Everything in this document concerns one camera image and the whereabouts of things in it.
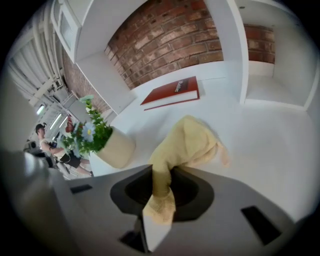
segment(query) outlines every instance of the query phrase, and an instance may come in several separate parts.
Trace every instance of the white wall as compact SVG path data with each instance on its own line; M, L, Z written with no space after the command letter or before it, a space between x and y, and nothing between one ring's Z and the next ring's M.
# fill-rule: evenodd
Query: white wall
M315 91L314 97L311 101L311 104L307 110L307 113L311 117L314 125L316 126L320 134L320 81Z
M318 49L301 27L275 27L275 64L273 78L304 106L312 88Z
M76 62L104 51L120 25L147 0L93 0L79 36Z
M85 21L87 12L89 11L90 4L94 0L67 0L74 15L82 25Z
M103 51L78 61L77 65L92 87L116 114L135 99L134 93L130 91Z
M243 21L234 0L205 0L222 46L233 95L244 103L249 77L248 45Z
M21 151L30 131L35 128L37 115L6 74L1 79L0 102L0 148Z

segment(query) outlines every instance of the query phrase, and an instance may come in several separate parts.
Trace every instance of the book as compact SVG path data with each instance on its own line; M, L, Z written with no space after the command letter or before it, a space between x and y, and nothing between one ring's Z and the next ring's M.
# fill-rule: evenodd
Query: book
M153 89L140 105L151 110L199 98L197 78L193 76Z

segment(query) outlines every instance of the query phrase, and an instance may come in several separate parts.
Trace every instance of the white table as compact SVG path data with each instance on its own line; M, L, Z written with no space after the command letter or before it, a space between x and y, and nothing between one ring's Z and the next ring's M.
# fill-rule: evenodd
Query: white table
M198 169L244 182L281 207L294 220L310 214L319 187L318 133L304 111L240 105L225 78L198 81L200 100L148 111L140 106L149 91L118 115L112 126L135 139L136 149L124 170L145 165L171 127L192 115L213 129L230 156ZM119 172L96 155L90 156L95 176Z

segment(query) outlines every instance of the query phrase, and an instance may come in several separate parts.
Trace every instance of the man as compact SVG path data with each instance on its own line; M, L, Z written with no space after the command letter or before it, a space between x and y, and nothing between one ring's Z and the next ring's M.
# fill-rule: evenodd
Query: man
M38 135L39 144L43 151L50 152L56 156L60 162L74 167L79 173L93 176L92 171L88 171L80 166L80 163L90 164L89 160L76 157L72 151L68 155L62 147L54 147L53 144L48 142L48 140L45 138L46 131L42 124L38 124L35 127L35 132Z

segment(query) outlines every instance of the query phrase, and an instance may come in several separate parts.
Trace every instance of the brick wall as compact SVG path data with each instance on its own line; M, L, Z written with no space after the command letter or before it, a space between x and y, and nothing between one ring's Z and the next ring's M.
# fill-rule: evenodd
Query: brick wall
M249 60L275 63L275 35L271 28L244 25L247 38Z
M275 62L272 29L246 25L249 59ZM222 61L203 0L149 0L115 32L105 54L130 89L185 67Z
M81 98L86 95L94 95L92 105L101 113L110 109L109 105L100 97L96 90L91 86L86 77L82 74L76 64L73 64L68 54L62 53L64 79L69 90L74 91Z

